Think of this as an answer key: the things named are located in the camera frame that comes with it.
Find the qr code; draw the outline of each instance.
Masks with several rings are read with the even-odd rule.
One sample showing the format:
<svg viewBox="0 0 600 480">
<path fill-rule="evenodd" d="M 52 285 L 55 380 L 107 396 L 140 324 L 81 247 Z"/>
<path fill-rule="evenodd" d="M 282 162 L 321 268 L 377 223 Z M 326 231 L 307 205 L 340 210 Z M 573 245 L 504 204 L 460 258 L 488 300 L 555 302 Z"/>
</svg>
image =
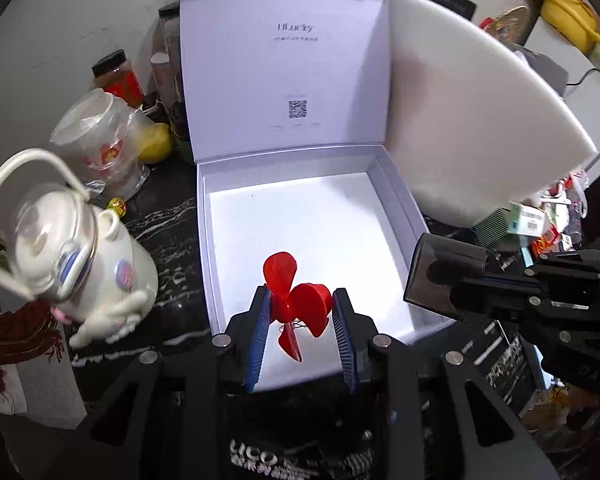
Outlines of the qr code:
<svg viewBox="0 0 600 480">
<path fill-rule="evenodd" d="M 289 101 L 289 119 L 303 119 L 306 117 L 306 100 Z"/>
</svg>

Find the yellow handle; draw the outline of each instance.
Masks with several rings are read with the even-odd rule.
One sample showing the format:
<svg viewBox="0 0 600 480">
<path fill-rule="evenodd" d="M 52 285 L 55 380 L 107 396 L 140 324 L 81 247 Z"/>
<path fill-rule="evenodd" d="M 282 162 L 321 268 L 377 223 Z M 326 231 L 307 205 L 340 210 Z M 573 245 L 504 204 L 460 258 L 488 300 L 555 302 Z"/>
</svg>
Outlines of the yellow handle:
<svg viewBox="0 0 600 480">
<path fill-rule="evenodd" d="M 549 0 L 549 1 L 553 4 L 556 4 L 562 10 L 564 10 L 564 12 L 566 12 L 574 20 L 576 20 L 578 25 L 580 25 L 593 40 L 595 40 L 597 43 L 600 44 L 600 35 L 595 30 L 593 30 L 591 27 L 589 27 L 589 24 L 587 22 L 585 22 L 575 10 L 571 9 L 571 7 L 567 3 L 565 3 L 562 0 Z"/>
</svg>

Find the bottle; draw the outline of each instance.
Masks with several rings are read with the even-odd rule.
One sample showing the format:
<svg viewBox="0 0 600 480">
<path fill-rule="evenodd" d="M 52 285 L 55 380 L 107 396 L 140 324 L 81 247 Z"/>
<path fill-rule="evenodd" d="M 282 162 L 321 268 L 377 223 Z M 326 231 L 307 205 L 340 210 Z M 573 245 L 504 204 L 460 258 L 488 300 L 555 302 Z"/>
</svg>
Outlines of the bottle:
<svg viewBox="0 0 600 480">
<path fill-rule="evenodd" d="M 129 106 L 138 108 L 144 101 L 144 94 L 124 50 L 103 57 L 91 67 L 91 71 L 97 87 L 124 99 Z"/>
</svg>

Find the white box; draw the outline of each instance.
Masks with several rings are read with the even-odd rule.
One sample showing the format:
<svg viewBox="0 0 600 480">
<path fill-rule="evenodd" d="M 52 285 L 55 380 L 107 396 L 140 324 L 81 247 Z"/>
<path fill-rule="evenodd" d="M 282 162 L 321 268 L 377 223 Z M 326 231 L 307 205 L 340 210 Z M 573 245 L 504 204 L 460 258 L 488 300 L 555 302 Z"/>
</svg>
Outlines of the white box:
<svg viewBox="0 0 600 480">
<path fill-rule="evenodd" d="M 248 310 L 265 259 L 279 251 L 298 262 L 294 284 L 345 287 L 380 332 L 407 342 L 450 322 L 402 300 L 426 224 L 382 145 L 385 0 L 181 0 L 180 8 L 212 333 Z M 304 116 L 292 117 L 291 101 L 304 102 Z M 270 325 L 257 390 L 342 369 L 332 323 L 319 338 L 296 333 L 301 363 L 278 345 L 280 324 Z"/>
</svg>

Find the black jar lid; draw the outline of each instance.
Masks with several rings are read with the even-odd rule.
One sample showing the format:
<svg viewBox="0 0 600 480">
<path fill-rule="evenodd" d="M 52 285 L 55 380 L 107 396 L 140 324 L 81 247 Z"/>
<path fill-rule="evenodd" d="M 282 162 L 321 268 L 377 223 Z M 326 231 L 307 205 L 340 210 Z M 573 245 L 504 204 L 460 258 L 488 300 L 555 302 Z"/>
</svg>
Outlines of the black jar lid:
<svg viewBox="0 0 600 480">
<path fill-rule="evenodd" d="M 120 49 L 112 52 L 108 56 L 103 57 L 99 62 L 91 67 L 94 77 L 100 77 L 107 72 L 119 67 L 126 61 L 125 51 Z"/>
</svg>

